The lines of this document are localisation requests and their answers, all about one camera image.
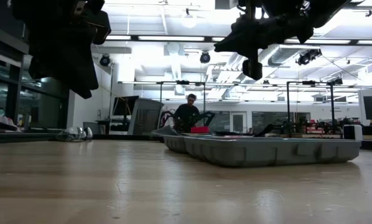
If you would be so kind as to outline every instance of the gray plastic tray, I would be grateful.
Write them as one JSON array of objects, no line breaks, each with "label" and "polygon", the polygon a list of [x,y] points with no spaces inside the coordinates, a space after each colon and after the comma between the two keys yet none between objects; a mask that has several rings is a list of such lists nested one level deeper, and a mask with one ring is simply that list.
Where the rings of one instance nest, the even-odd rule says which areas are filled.
[{"label": "gray plastic tray", "polygon": [[343,139],[184,138],[193,157],[227,167],[346,162],[359,156],[361,142]]},{"label": "gray plastic tray", "polygon": [[168,147],[169,150],[177,152],[177,153],[188,153],[186,150],[186,143],[185,138],[199,138],[199,139],[217,139],[217,140],[235,140],[235,139],[244,139],[246,140],[254,140],[254,139],[267,139],[267,138],[252,138],[252,137],[218,137],[218,136],[195,136],[195,137],[189,137],[189,136],[170,136],[165,135],[164,137],[164,144]]},{"label": "gray plastic tray", "polygon": [[171,151],[177,153],[187,153],[185,136],[164,136],[164,144]]}]

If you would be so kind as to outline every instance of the spotlight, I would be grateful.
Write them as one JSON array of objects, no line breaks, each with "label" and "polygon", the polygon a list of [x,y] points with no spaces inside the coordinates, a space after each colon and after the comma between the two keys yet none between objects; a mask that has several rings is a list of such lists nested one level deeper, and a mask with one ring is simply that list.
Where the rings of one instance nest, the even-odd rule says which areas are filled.
[{"label": "spotlight", "polygon": [[105,67],[109,66],[109,64],[110,64],[110,55],[103,55],[101,57],[101,59],[100,59],[100,64],[102,66],[105,66]]},{"label": "spotlight", "polygon": [[201,57],[200,57],[200,62],[201,63],[208,63],[210,62],[211,60],[211,57],[210,57],[210,54],[208,52],[203,52],[201,54]]},{"label": "spotlight", "polygon": [[342,78],[341,77],[338,77],[330,82],[327,82],[327,85],[330,85],[332,84],[333,86],[335,85],[342,85],[343,84],[343,81],[342,81]]},{"label": "spotlight", "polygon": [[182,25],[187,28],[193,28],[197,24],[197,17],[196,15],[191,15],[188,11],[188,8],[186,8],[186,14],[182,16]]},{"label": "spotlight", "polygon": [[322,55],[322,51],[320,49],[312,49],[308,50],[304,54],[299,55],[299,59],[296,61],[298,65],[307,65],[311,61],[315,60],[316,57],[319,57]]},{"label": "spotlight", "polygon": [[372,15],[372,11],[369,10],[368,13],[366,14],[366,17],[370,17]]}]

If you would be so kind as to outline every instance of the wooden floor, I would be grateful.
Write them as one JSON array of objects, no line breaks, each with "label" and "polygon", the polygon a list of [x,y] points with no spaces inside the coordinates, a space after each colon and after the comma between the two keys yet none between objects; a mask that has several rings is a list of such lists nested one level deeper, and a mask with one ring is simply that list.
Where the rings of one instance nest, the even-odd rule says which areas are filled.
[{"label": "wooden floor", "polygon": [[0,223],[372,223],[372,152],[226,169],[156,142],[0,144]]}]

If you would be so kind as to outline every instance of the person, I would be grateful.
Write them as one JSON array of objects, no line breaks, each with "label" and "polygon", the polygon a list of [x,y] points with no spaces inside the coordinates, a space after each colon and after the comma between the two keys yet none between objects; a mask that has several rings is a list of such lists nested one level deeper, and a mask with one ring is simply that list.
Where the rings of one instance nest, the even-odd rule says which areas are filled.
[{"label": "person", "polygon": [[179,118],[184,124],[188,124],[190,121],[190,118],[193,115],[199,115],[200,112],[193,104],[196,101],[196,95],[189,94],[187,97],[187,103],[182,104],[178,107],[178,109],[175,111],[175,117]]}]

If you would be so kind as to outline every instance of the dark shirt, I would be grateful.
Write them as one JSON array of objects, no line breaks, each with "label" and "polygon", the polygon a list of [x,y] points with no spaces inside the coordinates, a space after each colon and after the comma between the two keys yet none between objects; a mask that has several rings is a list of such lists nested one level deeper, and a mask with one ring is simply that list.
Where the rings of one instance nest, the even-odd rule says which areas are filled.
[{"label": "dark shirt", "polygon": [[175,117],[180,118],[182,121],[188,121],[191,116],[199,115],[197,107],[189,106],[188,104],[180,105],[175,111]]}]

